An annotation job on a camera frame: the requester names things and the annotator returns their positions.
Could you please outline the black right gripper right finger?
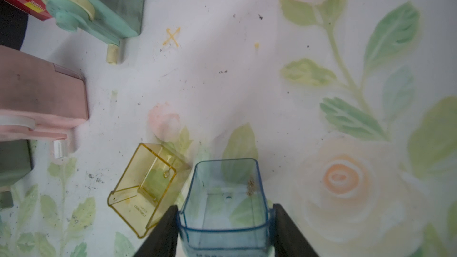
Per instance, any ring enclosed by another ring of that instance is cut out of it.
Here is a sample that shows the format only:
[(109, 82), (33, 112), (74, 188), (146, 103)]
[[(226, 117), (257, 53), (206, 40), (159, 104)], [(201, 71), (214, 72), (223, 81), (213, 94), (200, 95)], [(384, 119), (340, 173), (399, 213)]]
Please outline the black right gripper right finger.
[(275, 257), (319, 257), (286, 210), (273, 204), (272, 245)]

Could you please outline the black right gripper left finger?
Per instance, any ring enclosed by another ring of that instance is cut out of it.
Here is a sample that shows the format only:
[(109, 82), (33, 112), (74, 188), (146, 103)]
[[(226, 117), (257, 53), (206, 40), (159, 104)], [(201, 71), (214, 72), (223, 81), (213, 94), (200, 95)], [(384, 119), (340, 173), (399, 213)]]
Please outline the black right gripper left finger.
[(179, 233), (177, 216), (177, 205), (170, 206), (151, 234), (136, 251), (134, 257), (175, 257)]

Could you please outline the yellow transparent shavings tray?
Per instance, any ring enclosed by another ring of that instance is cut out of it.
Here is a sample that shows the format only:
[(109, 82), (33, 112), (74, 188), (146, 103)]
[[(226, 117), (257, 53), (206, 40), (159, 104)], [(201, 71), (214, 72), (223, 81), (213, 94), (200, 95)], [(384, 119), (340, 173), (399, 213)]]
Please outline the yellow transparent shavings tray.
[(143, 239), (176, 204), (191, 171), (180, 154), (160, 144), (140, 143), (107, 204)]

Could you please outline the blue transparent shavings tray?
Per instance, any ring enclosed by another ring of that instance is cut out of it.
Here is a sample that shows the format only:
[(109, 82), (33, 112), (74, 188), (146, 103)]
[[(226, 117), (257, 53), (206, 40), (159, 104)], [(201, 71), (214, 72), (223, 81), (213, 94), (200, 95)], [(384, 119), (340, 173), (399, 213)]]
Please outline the blue transparent shavings tray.
[(272, 213), (258, 161), (197, 163), (177, 223), (188, 257), (269, 256)]

